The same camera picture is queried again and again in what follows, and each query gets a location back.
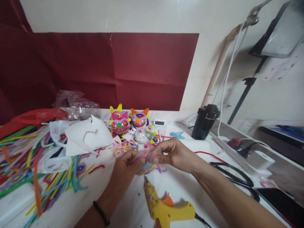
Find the black bracelet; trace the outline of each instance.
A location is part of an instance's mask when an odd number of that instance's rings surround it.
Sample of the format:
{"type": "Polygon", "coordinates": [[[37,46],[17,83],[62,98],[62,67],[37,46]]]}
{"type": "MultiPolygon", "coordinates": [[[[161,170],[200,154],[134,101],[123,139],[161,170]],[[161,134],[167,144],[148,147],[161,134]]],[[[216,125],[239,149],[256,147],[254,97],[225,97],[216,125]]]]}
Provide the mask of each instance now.
{"type": "Polygon", "coordinates": [[[102,217],[102,219],[104,220],[104,224],[105,226],[109,226],[110,222],[107,221],[107,219],[105,218],[105,214],[104,212],[101,210],[101,208],[98,206],[98,204],[96,203],[96,201],[93,201],[93,205],[96,209],[96,211],[100,214],[100,216],[102,217]]]}

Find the clear plastic ball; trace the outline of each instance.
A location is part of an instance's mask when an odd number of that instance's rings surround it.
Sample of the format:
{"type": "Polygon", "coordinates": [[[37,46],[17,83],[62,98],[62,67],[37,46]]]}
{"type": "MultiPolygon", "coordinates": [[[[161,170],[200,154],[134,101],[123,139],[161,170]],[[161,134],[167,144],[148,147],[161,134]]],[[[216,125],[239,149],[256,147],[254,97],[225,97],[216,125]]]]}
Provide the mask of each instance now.
{"type": "Polygon", "coordinates": [[[140,127],[135,131],[135,139],[140,144],[147,144],[152,141],[153,133],[150,128],[140,127]]]}

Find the red wall panel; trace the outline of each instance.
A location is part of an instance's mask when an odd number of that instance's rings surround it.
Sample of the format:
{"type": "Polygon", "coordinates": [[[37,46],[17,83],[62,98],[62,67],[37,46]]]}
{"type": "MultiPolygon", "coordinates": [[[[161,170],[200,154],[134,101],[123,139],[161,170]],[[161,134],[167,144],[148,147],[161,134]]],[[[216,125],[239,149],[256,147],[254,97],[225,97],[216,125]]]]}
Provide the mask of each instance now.
{"type": "Polygon", "coordinates": [[[0,105],[9,110],[0,124],[51,107],[59,89],[82,91],[101,108],[179,110],[198,34],[32,33],[21,5],[4,2],[0,105]]]}

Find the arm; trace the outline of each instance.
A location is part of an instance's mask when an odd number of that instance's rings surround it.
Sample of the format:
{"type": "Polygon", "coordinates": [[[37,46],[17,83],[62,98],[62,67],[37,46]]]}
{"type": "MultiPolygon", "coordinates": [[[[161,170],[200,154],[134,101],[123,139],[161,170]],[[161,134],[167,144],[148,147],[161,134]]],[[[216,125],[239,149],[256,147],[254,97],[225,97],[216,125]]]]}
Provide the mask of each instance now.
{"type": "Polygon", "coordinates": [[[266,208],[236,187],[177,138],[159,143],[152,151],[150,159],[154,163],[170,164],[181,171],[192,174],[230,227],[285,227],[266,208]]]}
{"type": "MultiPolygon", "coordinates": [[[[134,158],[136,155],[136,151],[129,150],[124,155],[116,159],[110,181],[100,198],[96,200],[97,205],[103,211],[108,222],[110,221],[117,205],[128,190],[133,177],[146,162],[145,158],[141,158],[136,160],[133,165],[129,166],[129,160],[134,158]]],[[[74,228],[81,227],[103,228],[106,226],[104,220],[95,207],[91,206],[76,226],[74,226],[74,228]]]]}

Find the orange horn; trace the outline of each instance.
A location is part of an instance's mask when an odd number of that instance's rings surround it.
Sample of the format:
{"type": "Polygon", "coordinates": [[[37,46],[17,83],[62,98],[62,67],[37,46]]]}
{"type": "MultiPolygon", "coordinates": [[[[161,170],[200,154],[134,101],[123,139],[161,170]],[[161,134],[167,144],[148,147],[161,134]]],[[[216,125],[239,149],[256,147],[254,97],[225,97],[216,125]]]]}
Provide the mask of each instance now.
{"type": "Polygon", "coordinates": [[[146,108],[144,111],[142,111],[142,113],[145,114],[145,115],[147,115],[148,112],[149,112],[149,109],[148,109],[148,108],[146,108]]]}
{"type": "Polygon", "coordinates": [[[132,113],[132,115],[134,115],[135,113],[137,113],[137,111],[134,109],[131,109],[131,113],[132,113]]]}

